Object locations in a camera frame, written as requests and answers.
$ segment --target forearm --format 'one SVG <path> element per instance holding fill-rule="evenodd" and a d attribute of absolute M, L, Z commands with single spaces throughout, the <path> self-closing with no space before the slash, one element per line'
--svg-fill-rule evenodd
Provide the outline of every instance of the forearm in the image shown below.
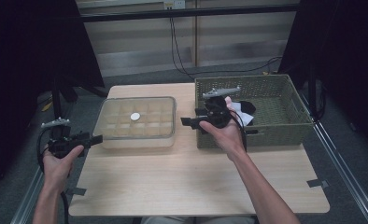
<path fill-rule="evenodd" d="M 234 156 L 233 161 L 261 223 L 299 223 L 298 218 L 246 153 Z"/>
<path fill-rule="evenodd" d="M 57 223 L 58 202 L 60 192 L 44 184 L 35 207 L 33 224 L 38 223 Z"/>

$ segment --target green woven basket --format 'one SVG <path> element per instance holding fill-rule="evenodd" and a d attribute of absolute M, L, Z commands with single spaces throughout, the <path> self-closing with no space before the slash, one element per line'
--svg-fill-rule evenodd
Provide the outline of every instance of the green woven basket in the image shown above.
<path fill-rule="evenodd" d="M 196 107 L 205 107 L 203 93 L 237 86 L 241 90 L 229 95 L 232 100 L 250 101 L 256 107 L 253 125 L 245 127 L 248 147 L 294 146 L 303 142 L 313 122 L 288 75 L 196 78 Z M 198 148 L 218 147 L 210 134 L 197 131 L 196 138 Z"/>

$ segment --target table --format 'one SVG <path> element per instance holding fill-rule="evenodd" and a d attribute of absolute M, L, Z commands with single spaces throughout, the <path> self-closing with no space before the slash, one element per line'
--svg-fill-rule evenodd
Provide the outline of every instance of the table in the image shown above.
<path fill-rule="evenodd" d="M 164 148 L 93 146 L 79 177 L 70 214 L 81 216 L 231 216 L 255 214 L 246 188 L 220 149 L 198 149 L 195 131 L 180 118 L 195 116 L 194 83 L 115 86 L 108 98 L 172 96 L 175 143 Z M 326 213 L 330 205 L 304 147 L 249 147 L 248 154 L 294 213 Z"/>

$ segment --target clear plastic container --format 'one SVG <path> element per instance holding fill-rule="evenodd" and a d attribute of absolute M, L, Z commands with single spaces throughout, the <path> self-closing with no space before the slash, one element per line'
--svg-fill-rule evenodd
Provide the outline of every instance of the clear plastic container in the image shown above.
<path fill-rule="evenodd" d="M 174 143 L 176 100 L 136 97 L 104 100 L 93 135 L 105 148 L 170 147 Z"/>

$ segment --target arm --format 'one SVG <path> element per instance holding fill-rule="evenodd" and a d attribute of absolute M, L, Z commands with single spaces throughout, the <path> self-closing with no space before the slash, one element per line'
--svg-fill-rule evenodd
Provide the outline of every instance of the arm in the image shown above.
<path fill-rule="evenodd" d="M 74 159 L 84 149 L 77 146 L 63 159 L 55 158 L 49 151 L 44 154 L 44 186 L 38 196 L 33 223 L 57 223 L 58 202 L 64 190 Z"/>
<path fill-rule="evenodd" d="M 206 121 L 201 121 L 200 125 L 214 136 L 217 144 L 234 162 L 260 223 L 300 223 L 244 150 L 240 131 L 233 120 L 223 129 L 218 129 Z"/>

